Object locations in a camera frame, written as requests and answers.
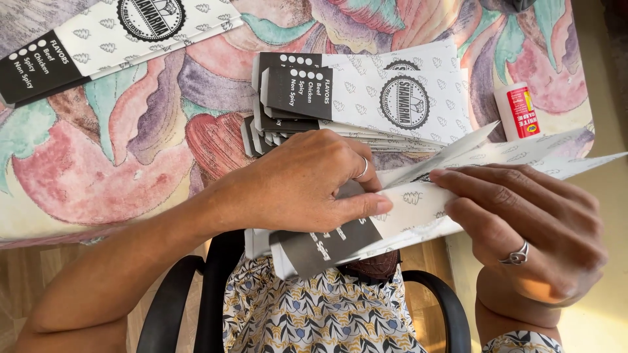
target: floral tablecloth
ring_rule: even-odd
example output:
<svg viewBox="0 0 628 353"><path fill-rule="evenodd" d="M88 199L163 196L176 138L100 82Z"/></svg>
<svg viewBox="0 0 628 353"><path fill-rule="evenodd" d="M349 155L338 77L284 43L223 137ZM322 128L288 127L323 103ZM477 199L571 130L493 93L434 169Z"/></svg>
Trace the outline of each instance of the floral tablecloth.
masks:
<svg viewBox="0 0 628 353"><path fill-rule="evenodd" d="M62 9L67 17L93 2L8 0L1 38L23 44L36 33L28 23L56 25L33 13L56 19L46 11ZM588 126L565 154L584 155L593 143L570 0L538 1L519 14L501 0L233 4L244 26L20 109L0 106L0 247L104 236L250 163L239 125L252 114L259 51L385 53L453 37L469 69L474 128L499 118L494 87L526 81L544 133ZM422 158L382 153L376 165Z"/></svg>

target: stack of paper bags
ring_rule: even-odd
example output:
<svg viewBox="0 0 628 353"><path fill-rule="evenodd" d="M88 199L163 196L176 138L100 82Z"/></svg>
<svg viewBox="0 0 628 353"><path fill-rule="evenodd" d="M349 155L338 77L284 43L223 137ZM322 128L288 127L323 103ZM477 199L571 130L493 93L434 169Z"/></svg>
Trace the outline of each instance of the stack of paper bags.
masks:
<svg viewBox="0 0 628 353"><path fill-rule="evenodd" d="M102 0L0 60L19 107L242 25L229 0Z"/></svg>
<svg viewBox="0 0 628 353"><path fill-rule="evenodd" d="M497 126L492 123L443 148L434 157L413 166L377 172L394 208L388 214L349 222L329 233L299 233L247 229L248 258L272 255L276 274L309 278L338 264L365 259L412 244L460 231L444 211L456 196L430 182L429 172L450 166L488 163L527 164L547 175L566 179L628 153L599 158L568 158L560 148L574 141L583 129L509 143L487 143ZM364 192L349 182L339 197Z"/></svg>
<svg viewBox="0 0 628 353"><path fill-rule="evenodd" d="M261 156L294 133L331 129L374 152L436 152L472 130L467 77L453 40L380 55L262 52L244 146Z"/></svg>

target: red label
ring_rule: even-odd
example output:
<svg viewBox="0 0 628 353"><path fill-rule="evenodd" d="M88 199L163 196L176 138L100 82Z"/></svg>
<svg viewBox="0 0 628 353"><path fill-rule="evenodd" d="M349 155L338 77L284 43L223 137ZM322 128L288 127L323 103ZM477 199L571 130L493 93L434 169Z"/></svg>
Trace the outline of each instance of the red label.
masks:
<svg viewBox="0 0 628 353"><path fill-rule="evenodd" d="M536 121L536 113L530 99L530 91L527 87L512 90L506 93L510 103L514 124L517 127L519 138L536 135L541 132Z"/></svg>

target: silver ring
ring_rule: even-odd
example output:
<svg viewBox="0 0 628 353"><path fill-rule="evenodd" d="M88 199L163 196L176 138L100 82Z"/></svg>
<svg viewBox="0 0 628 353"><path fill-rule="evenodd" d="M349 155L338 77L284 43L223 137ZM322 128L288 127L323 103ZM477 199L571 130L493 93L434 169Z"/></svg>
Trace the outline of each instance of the silver ring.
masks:
<svg viewBox="0 0 628 353"><path fill-rule="evenodd" d="M354 179L362 178L366 174L366 171L369 170L369 161L367 161L365 157L362 158L364 159L364 163L366 164L366 166L364 167L364 171L362 172L362 174L358 175Z"/></svg>
<svg viewBox="0 0 628 353"><path fill-rule="evenodd" d="M524 264L528 261L528 251L530 250L530 244L528 244L527 240L523 240L523 247L519 251L515 251L514 253L510 253L508 258L505 260L499 260L502 264Z"/></svg>

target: white glue bottle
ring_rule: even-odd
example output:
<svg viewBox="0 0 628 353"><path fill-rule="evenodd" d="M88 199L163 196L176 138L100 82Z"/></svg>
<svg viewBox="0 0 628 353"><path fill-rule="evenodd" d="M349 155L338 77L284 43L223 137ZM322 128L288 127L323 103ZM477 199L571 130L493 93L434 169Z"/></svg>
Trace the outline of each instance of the white glue bottle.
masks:
<svg viewBox="0 0 628 353"><path fill-rule="evenodd" d="M527 83L519 82L497 89L495 101L508 141L541 133Z"/></svg>

